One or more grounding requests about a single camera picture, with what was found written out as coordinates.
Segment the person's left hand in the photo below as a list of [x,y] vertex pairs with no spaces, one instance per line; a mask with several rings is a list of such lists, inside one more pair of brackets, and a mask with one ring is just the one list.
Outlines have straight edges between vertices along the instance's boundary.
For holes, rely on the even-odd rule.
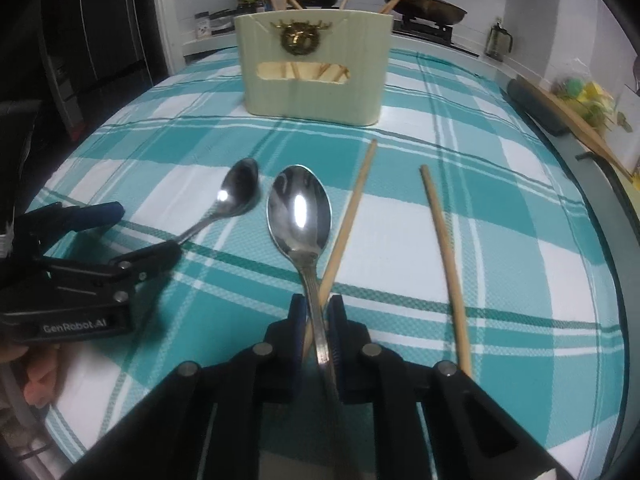
[[27,379],[23,387],[23,394],[28,405],[44,408],[54,400],[58,366],[60,365],[60,350],[59,344],[29,349],[26,346],[2,341],[2,363],[19,359],[25,363]]

